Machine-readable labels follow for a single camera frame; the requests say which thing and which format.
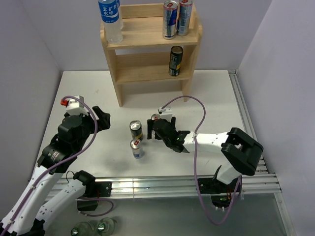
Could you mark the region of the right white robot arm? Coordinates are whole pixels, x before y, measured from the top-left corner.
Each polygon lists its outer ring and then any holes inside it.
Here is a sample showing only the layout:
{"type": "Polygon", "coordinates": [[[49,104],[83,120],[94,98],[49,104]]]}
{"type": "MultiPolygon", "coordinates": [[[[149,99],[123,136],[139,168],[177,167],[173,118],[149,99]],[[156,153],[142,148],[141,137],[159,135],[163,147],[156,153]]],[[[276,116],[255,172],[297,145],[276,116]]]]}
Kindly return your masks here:
{"type": "Polygon", "coordinates": [[[263,146],[237,127],[215,134],[202,134],[175,128],[176,119],[171,121],[158,116],[147,120],[148,137],[154,135],[177,153],[197,151],[221,153],[226,162],[220,165],[213,179],[217,191],[225,191],[230,183],[241,175],[253,176],[263,153],[263,146]]]}

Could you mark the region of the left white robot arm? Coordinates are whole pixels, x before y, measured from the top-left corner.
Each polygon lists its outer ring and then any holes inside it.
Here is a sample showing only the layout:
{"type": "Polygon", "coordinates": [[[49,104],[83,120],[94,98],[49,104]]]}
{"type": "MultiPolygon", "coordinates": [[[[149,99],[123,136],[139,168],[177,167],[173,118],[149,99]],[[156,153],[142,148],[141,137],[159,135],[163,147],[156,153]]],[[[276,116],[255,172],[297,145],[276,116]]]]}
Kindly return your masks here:
{"type": "Polygon", "coordinates": [[[62,123],[50,144],[42,151],[27,187],[13,209],[0,222],[2,236],[42,236],[62,207],[96,190],[95,177],[85,171],[74,175],[65,190],[45,201],[52,187],[69,166],[96,138],[99,131],[110,128],[110,114],[98,106],[83,108],[67,106],[62,123]]]}

